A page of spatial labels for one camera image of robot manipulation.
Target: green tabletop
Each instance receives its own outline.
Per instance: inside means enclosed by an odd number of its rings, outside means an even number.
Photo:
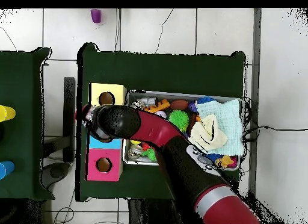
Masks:
[[[15,164],[13,173],[0,180],[0,198],[52,199],[40,184],[42,159],[42,63],[49,48],[34,52],[0,52],[0,104],[13,107],[16,117],[0,123],[0,161]]]
[[[147,55],[96,49],[93,43],[86,43],[78,52],[77,101],[80,97],[82,101],[78,103],[79,109],[89,102],[88,85],[91,82],[122,84],[128,90],[242,97],[243,52],[235,52],[232,56]],[[125,164],[119,182],[86,181],[87,131],[84,127],[77,139],[77,146],[81,145],[81,156],[76,160],[76,191],[80,200],[88,197],[171,198],[158,166]],[[235,179],[238,177],[238,171],[229,173]]]

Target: blue cup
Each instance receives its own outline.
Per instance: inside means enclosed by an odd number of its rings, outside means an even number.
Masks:
[[[15,168],[15,165],[11,161],[0,162],[0,180],[9,175]]]

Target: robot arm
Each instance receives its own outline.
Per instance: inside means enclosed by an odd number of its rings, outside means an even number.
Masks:
[[[138,140],[155,147],[164,159],[176,200],[193,208],[204,224],[260,224],[215,168],[199,166],[198,160],[209,159],[202,158],[202,153],[164,118],[122,105],[104,105],[93,112],[88,128],[104,137]]]

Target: metal tray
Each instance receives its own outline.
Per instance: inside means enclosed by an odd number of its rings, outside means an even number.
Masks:
[[[175,100],[178,99],[184,99],[188,102],[198,100],[198,98],[204,98],[206,95],[191,95],[191,94],[180,94],[180,93],[167,93],[167,92],[154,92],[154,91],[140,91],[140,90],[130,90],[126,94],[126,100],[125,105],[131,105],[135,100],[149,97],[149,98],[157,98],[159,101],[163,99],[167,99],[169,103],[172,103]],[[220,103],[224,103],[230,100],[237,99],[240,103],[240,117],[241,121],[243,123],[244,121],[244,107],[242,106],[243,100],[241,98],[227,98],[227,97],[221,97],[221,96],[210,96],[211,98],[215,99],[216,101]],[[172,110],[171,109],[165,109],[164,112],[166,112],[167,115],[169,115]],[[185,112],[188,114],[191,114],[189,109],[186,109]],[[138,164],[138,165],[147,165],[147,166],[157,166],[157,162],[152,162],[147,157],[139,157],[137,160],[131,160],[127,157],[127,153],[129,148],[131,147],[131,142],[129,140],[123,140],[123,149],[122,149],[122,159],[126,164]],[[234,169],[228,169],[228,171],[235,171],[239,167],[239,164]]]

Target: green spiky ball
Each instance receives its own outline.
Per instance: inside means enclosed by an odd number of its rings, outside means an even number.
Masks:
[[[185,132],[188,123],[189,123],[189,117],[188,114],[181,110],[174,110],[169,115],[169,121],[174,124],[181,132]]]
[[[156,157],[155,157],[155,152],[152,148],[149,148],[148,150],[144,151],[142,154],[142,156],[148,156],[148,158],[151,160],[151,161],[156,161]]]

